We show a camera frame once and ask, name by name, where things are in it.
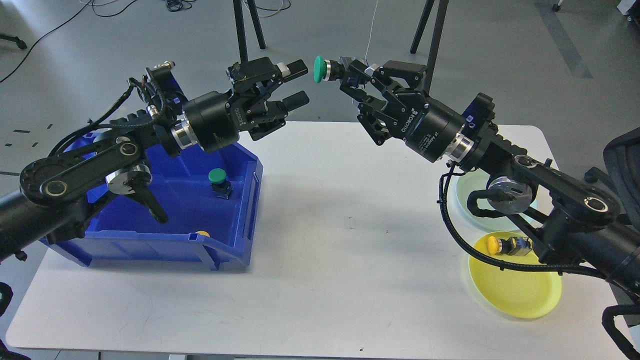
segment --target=yellow plate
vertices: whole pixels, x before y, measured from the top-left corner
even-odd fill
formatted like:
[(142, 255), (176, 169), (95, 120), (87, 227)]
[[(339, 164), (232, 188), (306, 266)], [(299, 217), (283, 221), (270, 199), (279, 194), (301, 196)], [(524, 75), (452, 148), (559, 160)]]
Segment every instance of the yellow plate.
[[(474, 248), (489, 255), (486, 239), (491, 235), (502, 239), (521, 236), (510, 231), (496, 231), (480, 238)], [(493, 258), (519, 264), (540, 264), (533, 251), (525, 256), (498, 255)], [(469, 272), (476, 288), (491, 305), (517, 318), (533, 319), (548, 314), (562, 294), (562, 280), (557, 273), (501, 271), (473, 257), (469, 257)]]

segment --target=yellow button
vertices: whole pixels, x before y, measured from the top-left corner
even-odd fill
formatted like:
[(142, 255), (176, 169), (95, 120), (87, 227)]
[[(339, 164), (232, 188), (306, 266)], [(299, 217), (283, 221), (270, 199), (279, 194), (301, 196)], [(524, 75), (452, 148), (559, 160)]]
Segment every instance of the yellow button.
[(486, 251), (491, 255), (496, 255), (500, 252), (500, 240), (498, 240), (495, 236), (489, 236), (486, 239)]

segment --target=white wire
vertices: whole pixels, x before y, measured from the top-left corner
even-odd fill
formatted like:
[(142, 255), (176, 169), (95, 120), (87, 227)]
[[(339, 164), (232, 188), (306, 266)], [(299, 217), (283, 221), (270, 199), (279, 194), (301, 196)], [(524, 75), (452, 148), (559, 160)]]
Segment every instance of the white wire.
[(376, 18), (377, 9), (378, 9), (378, 0), (376, 0), (376, 8), (373, 9), (373, 16), (371, 17), (371, 30), (369, 32), (369, 42), (367, 43), (367, 52), (364, 53), (364, 60), (367, 59), (367, 55), (369, 54), (369, 45), (371, 45), (371, 34), (373, 34), (373, 19)]
[[(278, 8), (278, 10), (276, 10), (276, 12), (275, 12), (275, 13), (270, 13), (269, 15), (258, 15), (258, 17), (272, 17), (272, 16), (274, 16), (274, 15), (277, 15), (279, 12), (281, 12), (281, 11), (282, 11), (282, 8), (284, 7), (284, 0), (280, 0), (280, 1), (281, 1), (281, 3), (280, 3), (280, 7)], [(249, 5), (247, 5), (247, 4), (246, 4), (246, 2), (245, 2), (244, 0), (243, 0), (243, 2), (242, 2), (242, 3), (244, 4), (244, 7), (245, 7), (247, 10), (249, 10)]]
[[(87, 3), (83, 3), (83, 2), (82, 2), (82, 0), (79, 0), (79, 1), (80, 1), (80, 3), (81, 3), (81, 4), (88, 5)], [(102, 5), (107, 5), (107, 4), (115, 3), (116, 1), (118, 1), (118, 0), (111, 0), (111, 1), (108, 1), (108, 2), (103, 3), (103, 4), (93, 4), (92, 6), (102, 6)]]

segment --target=black cable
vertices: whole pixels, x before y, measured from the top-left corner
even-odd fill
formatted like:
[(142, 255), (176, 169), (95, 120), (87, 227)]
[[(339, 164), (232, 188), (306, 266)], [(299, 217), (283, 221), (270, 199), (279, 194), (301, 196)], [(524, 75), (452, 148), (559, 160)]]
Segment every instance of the black cable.
[(259, 6), (255, 6), (256, 9), (260, 9), (260, 10), (267, 10), (269, 12), (281, 12), (282, 10), (286, 10), (288, 8), (291, 7), (291, 0), (287, 0), (287, 2), (289, 3), (287, 6), (283, 7), (282, 9), (267, 9), (267, 8), (261, 8)]
[[(149, 68), (146, 69), (147, 70), (147, 74), (151, 74), (151, 70), (149, 70)], [(164, 96), (164, 93), (162, 92), (162, 89), (160, 88), (160, 86), (158, 85), (158, 83), (156, 82), (156, 79), (154, 79), (153, 75), (149, 76), (148, 79), (148, 83), (151, 86), (151, 88), (154, 91), (154, 95), (158, 97), (158, 99), (160, 100), (160, 110), (158, 112), (158, 114), (156, 114), (156, 116), (154, 116), (154, 119), (160, 119), (161, 117), (164, 116), (164, 114), (166, 113), (166, 109), (167, 109), (167, 105), (166, 105), (166, 99)], [(153, 102), (151, 101), (152, 98), (149, 98), (149, 105), (153, 104)]]
[(116, 100), (116, 102), (114, 102), (113, 105), (111, 105), (109, 110), (107, 110), (107, 112), (105, 112), (103, 116), (101, 116), (97, 121), (92, 122), (89, 125), (84, 126), (81, 129), (78, 129), (73, 133), (70, 133), (69, 135), (65, 136), (53, 147), (53, 149), (51, 149), (49, 156), (53, 156), (55, 154), (59, 154), (63, 152), (74, 141), (76, 141), (86, 133), (89, 133), (97, 129), (100, 123), (104, 122), (109, 116), (111, 116), (111, 114), (113, 114), (129, 98), (129, 96), (131, 95), (131, 92), (133, 91), (133, 88), (136, 87), (136, 83), (137, 83), (137, 80), (133, 78), (129, 78), (129, 87), (127, 88), (127, 90), (125, 90), (125, 92), (122, 93), (122, 95), (118, 98), (118, 100)]
[(138, 89), (138, 97), (140, 98), (140, 100), (144, 101), (145, 104), (150, 104), (151, 94), (149, 93), (149, 89), (145, 85), (143, 85), (143, 83), (147, 81), (147, 76), (144, 75), (142, 77), (142, 83), (134, 78), (129, 78), (129, 81), (131, 81), (133, 85)]
[(27, 60), (27, 57), (29, 56), (29, 54), (31, 54), (31, 51), (33, 50), (34, 47), (36, 47), (36, 45), (38, 45), (38, 43), (47, 35), (51, 34), (52, 32), (56, 31), (57, 29), (62, 28), (66, 23), (70, 22), (71, 20), (73, 20), (76, 16), (78, 16), (78, 14), (80, 14), (84, 8), (87, 7), (87, 5), (89, 5), (89, 3), (84, 4), (84, 6), (73, 16), (71, 16), (71, 18), (69, 18), (69, 20), (63, 22), (62, 24), (58, 25), (56, 28), (54, 28), (53, 30), (51, 30), (50, 32), (42, 35), (38, 40), (36, 40), (36, 42), (33, 43), (33, 45), (31, 46), (31, 49), (29, 49), (29, 51), (27, 51), (27, 54), (24, 55), (24, 57), (22, 58), (22, 61), (20, 61), (20, 63), (18, 64), (18, 66), (15, 67), (15, 69), (13, 71), (11, 71), (7, 76), (5, 76), (2, 80), (0, 80), (0, 83), (4, 82), (5, 80), (7, 80), (11, 75), (13, 75), (14, 72), (18, 71), (18, 69), (20, 68), (20, 66), (22, 66), (22, 64), (24, 63), (25, 60)]
[(622, 335), (622, 332), (616, 328), (614, 317), (618, 315), (640, 315), (640, 306), (638, 305), (615, 305), (609, 306), (602, 312), (602, 327), (618, 349), (631, 360), (640, 360), (640, 354), (635, 350), (633, 344)]
[(442, 220), (444, 221), (447, 230), (449, 230), (449, 234), (453, 237), (456, 243), (469, 255), (474, 258), (482, 261), (483, 263), (487, 263), (489, 265), (497, 266), (501, 270), (516, 270), (516, 271), (524, 271), (524, 272), (558, 272), (558, 273), (568, 273), (568, 274), (580, 274), (597, 277), (599, 279), (605, 279), (606, 276), (600, 271), (589, 268), (586, 266), (580, 265), (525, 265), (525, 264), (517, 264), (511, 263), (508, 261), (494, 259), (491, 256), (487, 256), (482, 252), (474, 249), (469, 243), (467, 243), (462, 236), (458, 233), (451, 217), (449, 216), (449, 210), (447, 208), (447, 194), (449, 193), (449, 183), (451, 182), (452, 176), (462, 176), (463, 173), (454, 173), (456, 165), (453, 163), (449, 170), (449, 173), (443, 174), (440, 176), (440, 191), (439, 191), (439, 200), (440, 204), (440, 213), (442, 214)]
[(139, 129), (141, 127), (146, 127), (155, 123), (156, 120), (151, 118), (149, 121), (143, 122), (142, 124), (104, 124), (96, 126), (95, 129)]
[(112, 13), (111, 15), (100, 15), (99, 13), (95, 12), (95, 5), (93, 4), (95, 2), (95, 0), (90, 0), (90, 1), (87, 2), (87, 4), (91, 4), (91, 10), (93, 10), (93, 13), (96, 16), (99, 16), (99, 17), (114, 17), (116, 15), (120, 15), (121, 13), (123, 13), (128, 7), (131, 6), (131, 4), (135, 3), (136, 1), (138, 1), (138, 0), (131, 1), (127, 6), (124, 7), (124, 9), (120, 10), (119, 12)]
[(166, 9), (172, 13), (179, 12), (180, 10), (189, 10), (193, 7), (190, 3), (194, 3), (195, 1), (196, 0), (166, 0)]

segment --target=black cable on floor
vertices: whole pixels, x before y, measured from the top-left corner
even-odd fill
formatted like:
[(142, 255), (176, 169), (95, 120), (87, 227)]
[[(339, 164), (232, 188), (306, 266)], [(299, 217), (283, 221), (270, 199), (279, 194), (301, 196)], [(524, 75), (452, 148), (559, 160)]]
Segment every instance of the black cable on floor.
[(267, 11), (269, 11), (269, 12), (281, 12), (282, 10), (286, 10), (286, 9), (288, 9), (288, 8), (290, 8), (290, 7), (291, 7), (291, 0), (287, 0), (287, 2), (288, 2), (288, 5), (287, 5), (287, 6), (285, 6), (285, 7), (283, 7), (282, 9), (261, 8), (261, 7), (257, 6), (257, 5), (255, 6), (255, 8), (256, 8), (256, 9), (260, 9), (260, 10), (267, 10)]
[(18, 64), (18, 66), (15, 67), (15, 69), (13, 71), (11, 71), (7, 76), (5, 76), (2, 80), (0, 80), (0, 83), (3, 83), (5, 80), (7, 80), (11, 75), (13, 75), (14, 72), (18, 71), (18, 69), (20, 68), (20, 66), (22, 66), (22, 64), (24, 63), (25, 60), (27, 60), (27, 57), (29, 56), (29, 54), (31, 54), (31, 51), (33, 50), (34, 47), (36, 47), (36, 45), (38, 45), (38, 43), (45, 38), (47, 35), (51, 34), (52, 32), (56, 31), (57, 29), (62, 28), (64, 25), (66, 25), (68, 22), (70, 22), (71, 20), (73, 20), (76, 16), (78, 16), (78, 14), (80, 14), (84, 8), (86, 8), (90, 3), (86, 3), (84, 4), (84, 6), (73, 16), (71, 16), (71, 18), (69, 18), (69, 20), (63, 22), (62, 24), (60, 24), (59, 26), (57, 26), (56, 28), (54, 28), (53, 30), (51, 30), (50, 32), (42, 35), (38, 40), (36, 40), (36, 42), (33, 43), (33, 45), (31, 46), (31, 48), (29, 49), (29, 51), (27, 52), (27, 55), (25, 55), (22, 58), (22, 61), (20, 61), (20, 63)]
[(130, 7), (133, 3), (135, 3), (137, 0), (133, 0), (131, 1), (127, 6), (124, 7), (124, 9), (120, 10), (119, 12), (116, 13), (112, 13), (111, 15), (101, 15), (97, 12), (95, 12), (95, 5), (94, 2), (95, 0), (91, 0), (89, 3), (91, 4), (91, 10), (93, 10), (93, 13), (99, 17), (114, 17), (116, 15), (120, 15), (121, 13), (123, 13), (128, 7)]
[(175, 13), (181, 10), (189, 10), (193, 7), (191, 3), (194, 3), (196, 0), (166, 0), (166, 9), (169, 12)]

